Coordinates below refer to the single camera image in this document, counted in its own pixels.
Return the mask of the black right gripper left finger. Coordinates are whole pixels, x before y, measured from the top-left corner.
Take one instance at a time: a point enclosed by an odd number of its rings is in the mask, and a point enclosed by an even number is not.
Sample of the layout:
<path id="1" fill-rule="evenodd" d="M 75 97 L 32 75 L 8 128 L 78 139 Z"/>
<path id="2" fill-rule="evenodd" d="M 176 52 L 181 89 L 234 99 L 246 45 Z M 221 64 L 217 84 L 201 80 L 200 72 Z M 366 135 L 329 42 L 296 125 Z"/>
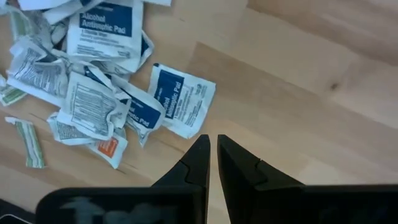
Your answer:
<path id="1" fill-rule="evenodd" d="M 210 139 L 202 134 L 150 187 L 64 188 L 47 194 L 36 224 L 206 224 Z"/>

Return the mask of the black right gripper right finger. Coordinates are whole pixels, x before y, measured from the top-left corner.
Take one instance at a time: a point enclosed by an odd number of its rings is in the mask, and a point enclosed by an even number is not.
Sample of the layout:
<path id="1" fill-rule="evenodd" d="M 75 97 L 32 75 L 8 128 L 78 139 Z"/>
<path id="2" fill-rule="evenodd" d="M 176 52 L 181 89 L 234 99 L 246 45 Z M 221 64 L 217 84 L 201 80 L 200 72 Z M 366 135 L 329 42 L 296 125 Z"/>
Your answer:
<path id="1" fill-rule="evenodd" d="M 224 134 L 217 153 L 231 224 L 398 224 L 398 184 L 306 185 Z"/>

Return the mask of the white alcohol pad packet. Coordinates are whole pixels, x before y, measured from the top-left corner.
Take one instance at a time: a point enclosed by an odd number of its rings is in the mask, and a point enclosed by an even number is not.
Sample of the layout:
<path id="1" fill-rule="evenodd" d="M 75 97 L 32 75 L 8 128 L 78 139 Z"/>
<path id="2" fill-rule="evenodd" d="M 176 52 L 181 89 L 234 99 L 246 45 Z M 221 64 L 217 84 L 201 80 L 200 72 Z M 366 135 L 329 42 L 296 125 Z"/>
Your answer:
<path id="1" fill-rule="evenodd" d="M 96 140 L 79 132 L 76 127 L 57 121 L 58 113 L 52 113 L 47 122 L 52 130 L 54 139 L 68 146 L 77 146 L 94 143 Z"/>
<path id="2" fill-rule="evenodd" d="M 70 1 L 71 0 L 17 0 L 23 11 L 51 9 Z"/>
<path id="3" fill-rule="evenodd" d="M 111 77 L 111 82 L 130 96 L 126 124 L 137 132 L 139 143 L 144 147 L 149 134 L 162 125 L 164 107 L 152 95 L 116 75 Z"/>
<path id="4" fill-rule="evenodd" d="M 185 139 L 201 129 L 215 91 L 213 82 L 153 64 L 148 93 L 165 109 L 163 125 Z"/>
<path id="5" fill-rule="evenodd" d="M 65 61 L 51 54 L 40 42 L 22 37 L 11 48 L 7 84 L 60 107 L 68 88 Z"/>
<path id="6" fill-rule="evenodd" d="M 57 121 L 90 138 L 109 140 L 114 129 L 124 125 L 130 104 L 131 97 L 115 86 L 71 72 Z"/>
<path id="7" fill-rule="evenodd" d="M 113 62 L 136 72 L 141 60 L 141 0 L 104 0 L 71 16 L 67 54 L 89 62 Z"/>
<path id="8" fill-rule="evenodd" d="M 147 61 L 147 59 L 152 55 L 154 51 L 154 43 L 151 41 L 149 36 L 142 30 L 142 40 L 141 40 L 141 57 L 137 65 L 128 63 L 126 69 L 131 72 L 137 72 Z"/>
<path id="9" fill-rule="evenodd" d="M 86 12 L 105 0 L 71 0 L 51 8 L 43 13 L 43 17 L 50 25 L 54 25 L 76 13 Z"/>

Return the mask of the orange print white packet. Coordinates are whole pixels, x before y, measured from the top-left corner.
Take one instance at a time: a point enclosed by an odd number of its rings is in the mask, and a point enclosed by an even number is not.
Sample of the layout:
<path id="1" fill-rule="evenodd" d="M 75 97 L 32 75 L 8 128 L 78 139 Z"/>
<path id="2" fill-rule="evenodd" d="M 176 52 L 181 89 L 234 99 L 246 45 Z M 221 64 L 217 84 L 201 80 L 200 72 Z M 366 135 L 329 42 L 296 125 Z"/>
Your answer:
<path id="1" fill-rule="evenodd" d="M 113 169 L 117 169 L 127 145 L 126 131 L 122 128 L 115 129 L 110 140 L 93 142 L 87 144 L 87 147 L 106 160 Z"/>

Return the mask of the green print bandage wrapper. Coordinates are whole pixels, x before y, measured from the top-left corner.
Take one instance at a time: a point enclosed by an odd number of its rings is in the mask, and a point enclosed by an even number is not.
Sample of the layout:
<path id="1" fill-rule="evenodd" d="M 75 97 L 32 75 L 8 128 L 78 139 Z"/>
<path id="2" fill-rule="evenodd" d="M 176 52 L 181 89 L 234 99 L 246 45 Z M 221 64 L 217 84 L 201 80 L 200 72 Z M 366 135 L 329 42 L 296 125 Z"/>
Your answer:
<path id="1" fill-rule="evenodd" d="M 41 11 L 21 11 L 12 7 L 9 15 L 14 40 L 28 36 L 40 42 L 46 49 L 53 48 L 51 26 Z"/>
<path id="2" fill-rule="evenodd" d="M 25 97 L 27 93 L 14 88 L 6 83 L 6 79 L 0 74 L 0 103 L 9 106 Z"/>
<path id="3" fill-rule="evenodd" d="M 4 119 L 7 123 L 11 123 L 16 127 L 19 136 L 23 139 L 26 151 L 26 166 L 35 169 L 44 169 L 45 160 L 33 123 L 10 116 Z"/>

